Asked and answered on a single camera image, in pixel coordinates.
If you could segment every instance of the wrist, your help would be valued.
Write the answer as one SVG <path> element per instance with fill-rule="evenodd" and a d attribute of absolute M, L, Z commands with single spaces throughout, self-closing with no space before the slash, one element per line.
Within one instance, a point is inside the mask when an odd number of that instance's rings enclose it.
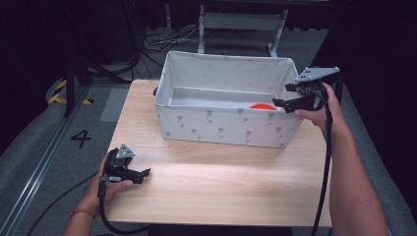
<path fill-rule="evenodd" d="M 349 126 L 347 125 L 346 121 L 343 120 L 333 120 L 333 123 L 331 124 L 331 134 L 333 136 L 338 135 L 347 135 L 350 134 Z"/>
<path fill-rule="evenodd" d="M 99 201 L 98 198 L 83 198 L 77 205 L 77 209 L 89 209 L 98 212 Z"/>
<path fill-rule="evenodd" d="M 77 214 L 79 217 L 95 218 L 97 216 L 97 211 L 95 211 L 94 209 L 77 208 L 77 209 L 71 210 L 69 214 L 71 217 Z"/>
<path fill-rule="evenodd" d="M 340 154 L 336 153 L 339 152 L 341 148 L 348 150 L 356 149 L 355 139 L 346 123 L 336 124 L 332 127 L 331 148 L 333 157 L 340 156 Z"/>

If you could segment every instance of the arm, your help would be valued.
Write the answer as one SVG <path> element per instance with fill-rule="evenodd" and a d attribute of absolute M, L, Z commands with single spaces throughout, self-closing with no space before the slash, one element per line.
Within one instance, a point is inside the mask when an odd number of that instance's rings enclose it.
<path fill-rule="evenodd" d="M 92 178 L 89 184 L 89 189 L 84 197 L 80 200 L 76 210 L 86 210 L 88 212 L 77 212 L 71 216 L 70 222 L 65 229 L 64 236 L 90 236 L 91 225 L 94 215 L 99 214 L 99 200 L 97 197 L 98 179 L 101 176 L 105 157 L 102 159 L 97 174 Z M 130 180 L 121 181 L 118 183 L 106 182 L 106 195 L 104 201 L 108 203 L 113 196 L 123 189 L 133 186 Z"/>
<path fill-rule="evenodd" d="M 387 222 L 359 155 L 353 135 L 346 124 L 338 100 L 325 84 L 333 116 L 332 170 L 329 208 L 335 235 L 387 235 Z M 295 115 L 312 120 L 326 130 L 325 109 L 296 110 Z"/>

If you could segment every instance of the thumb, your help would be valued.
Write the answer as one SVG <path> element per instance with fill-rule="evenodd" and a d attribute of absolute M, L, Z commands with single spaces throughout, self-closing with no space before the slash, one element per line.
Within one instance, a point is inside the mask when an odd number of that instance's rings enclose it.
<path fill-rule="evenodd" d="M 315 114 L 315 111 L 308 111 L 308 110 L 295 110 L 294 111 L 294 115 L 304 118 L 304 119 L 308 119 L 308 120 L 312 120 L 314 119 L 317 114 Z"/>
<path fill-rule="evenodd" d="M 111 187 L 108 188 L 108 192 L 111 192 L 111 194 L 115 194 L 119 191 L 122 191 L 124 189 L 128 189 L 132 186 L 133 186 L 132 180 L 124 180 L 124 181 L 121 181 L 121 182 L 118 182 L 118 183 L 113 183 L 111 185 Z"/>

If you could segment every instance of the yellow tape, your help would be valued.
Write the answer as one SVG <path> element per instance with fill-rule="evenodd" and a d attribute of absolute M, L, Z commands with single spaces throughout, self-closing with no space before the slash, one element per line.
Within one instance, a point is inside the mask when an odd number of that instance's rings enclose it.
<path fill-rule="evenodd" d="M 58 86 L 55 89 L 55 92 L 53 92 L 51 98 L 49 98 L 48 103 L 67 103 L 66 98 L 60 98 L 59 93 L 61 93 L 64 86 L 67 84 L 67 80 L 62 79 L 62 81 L 58 84 Z M 94 103 L 94 99 L 85 99 L 83 101 L 84 105 L 92 105 Z"/>

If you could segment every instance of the dark background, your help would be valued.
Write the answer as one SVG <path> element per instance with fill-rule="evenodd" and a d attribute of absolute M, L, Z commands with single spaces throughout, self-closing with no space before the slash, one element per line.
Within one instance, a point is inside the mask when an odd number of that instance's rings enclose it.
<path fill-rule="evenodd" d="M 416 218 L 417 11 L 412 3 L 362 0 L 350 1 L 354 11 L 341 13 L 290 11 L 286 26 L 331 28 L 316 65 L 338 66 L 343 72 L 370 137 Z M 136 23 L 136 39 L 146 26 L 166 27 L 163 4 L 125 4 Z M 195 24 L 198 9 L 171 6 L 172 27 Z M 1 1 L 0 154 L 46 109 L 46 91 L 62 77 L 71 55 L 110 64 L 127 60 L 134 47 L 119 1 Z"/>

